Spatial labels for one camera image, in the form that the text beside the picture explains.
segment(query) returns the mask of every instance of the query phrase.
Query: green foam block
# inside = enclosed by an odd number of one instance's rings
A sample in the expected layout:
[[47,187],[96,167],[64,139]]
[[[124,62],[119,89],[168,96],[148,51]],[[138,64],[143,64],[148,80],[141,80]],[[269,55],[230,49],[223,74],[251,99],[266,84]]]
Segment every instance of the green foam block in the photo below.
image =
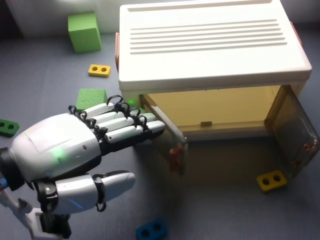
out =
[[68,31],[76,53],[101,50],[100,32],[95,13],[69,16]]
[[76,100],[76,112],[79,113],[95,105],[106,103],[107,100],[105,89],[81,88]]
[[20,126],[14,121],[0,119],[0,135],[13,137],[19,130]]

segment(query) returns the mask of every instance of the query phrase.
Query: yellow block with two holes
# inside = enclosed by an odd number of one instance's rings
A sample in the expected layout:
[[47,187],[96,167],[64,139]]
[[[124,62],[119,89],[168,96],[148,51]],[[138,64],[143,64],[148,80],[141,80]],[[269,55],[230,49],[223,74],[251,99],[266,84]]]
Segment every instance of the yellow block with two holes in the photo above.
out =
[[89,68],[89,75],[95,77],[109,77],[110,66],[91,64]]
[[287,185],[288,181],[280,170],[256,177],[256,182],[263,192],[269,192]]

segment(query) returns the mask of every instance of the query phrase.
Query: white lid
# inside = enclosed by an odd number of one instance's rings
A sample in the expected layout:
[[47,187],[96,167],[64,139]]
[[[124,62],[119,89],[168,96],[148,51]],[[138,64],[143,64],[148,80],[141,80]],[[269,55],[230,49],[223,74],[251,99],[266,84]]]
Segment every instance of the white lid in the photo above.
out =
[[306,81],[311,65],[280,0],[200,0],[120,8],[123,91]]

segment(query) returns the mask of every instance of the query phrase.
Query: textured green block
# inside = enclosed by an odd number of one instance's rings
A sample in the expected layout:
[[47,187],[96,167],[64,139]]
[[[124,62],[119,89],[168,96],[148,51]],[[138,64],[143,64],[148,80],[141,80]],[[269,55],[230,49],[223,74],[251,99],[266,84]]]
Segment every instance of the textured green block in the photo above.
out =
[[106,90],[97,88],[81,88],[76,100],[77,113],[98,104],[106,103],[108,100]]
[[13,137],[19,130],[20,126],[14,121],[0,119],[0,135]]
[[95,13],[69,16],[68,30],[76,53],[101,50],[100,33]]

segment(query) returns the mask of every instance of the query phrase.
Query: gray table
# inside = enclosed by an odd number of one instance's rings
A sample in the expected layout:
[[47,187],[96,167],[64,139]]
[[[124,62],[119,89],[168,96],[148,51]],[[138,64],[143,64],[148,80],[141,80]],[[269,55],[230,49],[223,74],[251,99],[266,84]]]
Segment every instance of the gray table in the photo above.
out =
[[[314,67],[300,100],[320,133],[320,34],[300,30]],[[0,118],[20,123],[21,133],[47,117],[67,111],[80,88],[105,88],[119,94],[114,34],[102,35],[103,50],[75,54],[68,38],[0,42]],[[109,78],[89,77],[90,64],[111,66]],[[0,146],[12,139],[0,137]],[[135,229],[163,217],[171,240],[317,240],[320,237],[320,160],[290,181],[289,187],[262,194],[256,176],[281,168],[268,138],[191,143],[184,179],[163,172],[163,157],[150,143],[103,157],[90,173],[128,170],[134,187],[110,201],[74,214],[71,240],[134,240]],[[26,185],[12,193],[39,207]],[[30,239],[12,213],[0,206],[1,239]]]

